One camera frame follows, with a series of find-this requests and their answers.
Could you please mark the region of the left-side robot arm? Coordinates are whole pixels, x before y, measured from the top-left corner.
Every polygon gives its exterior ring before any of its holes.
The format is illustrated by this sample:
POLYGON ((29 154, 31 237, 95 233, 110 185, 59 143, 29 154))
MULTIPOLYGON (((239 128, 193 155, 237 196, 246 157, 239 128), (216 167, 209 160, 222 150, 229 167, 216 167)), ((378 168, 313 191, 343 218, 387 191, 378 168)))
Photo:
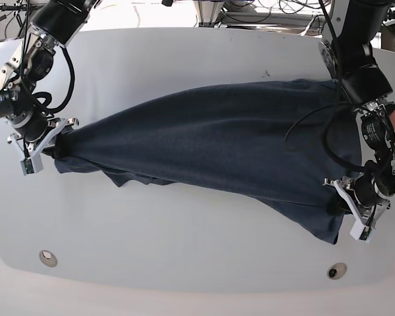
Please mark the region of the left-side robot arm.
POLYGON ((392 87, 379 68, 371 40, 379 31, 391 1, 331 1, 330 9, 319 3, 325 22, 319 51, 336 82, 336 101, 343 97, 347 108, 361 116, 361 134, 374 151, 375 160, 364 166, 337 156, 327 143, 332 124, 328 119, 321 134, 326 154, 357 178, 325 180, 354 216, 350 231, 355 240, 370 242, 378 219, 390 209, 395 194, 395 103, 388 101, 392 87))

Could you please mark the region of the right-side robot arm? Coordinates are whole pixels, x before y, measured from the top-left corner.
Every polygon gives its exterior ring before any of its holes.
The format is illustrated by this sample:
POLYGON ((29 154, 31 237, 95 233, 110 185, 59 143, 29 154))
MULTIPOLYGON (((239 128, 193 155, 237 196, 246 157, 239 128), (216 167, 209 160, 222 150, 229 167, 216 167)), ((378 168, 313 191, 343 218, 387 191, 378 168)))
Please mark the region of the right-side robot arm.
POLYGON ((15 146, 25 174, 42 170, 41 154, 52 155, 62 131, 78 125, 77 118, 58 118, 68 105, 75 85, 74 65, 67 46, 98 6, 98 1, 49 1, 24 23, 24 37, 0 69, 0 119, 14 129, 7 141, 15 146), (51 107, 49 92, 37 92, 37 83, 53 67, 61 48, 69 70, 69 85, 60 105, 51 107))

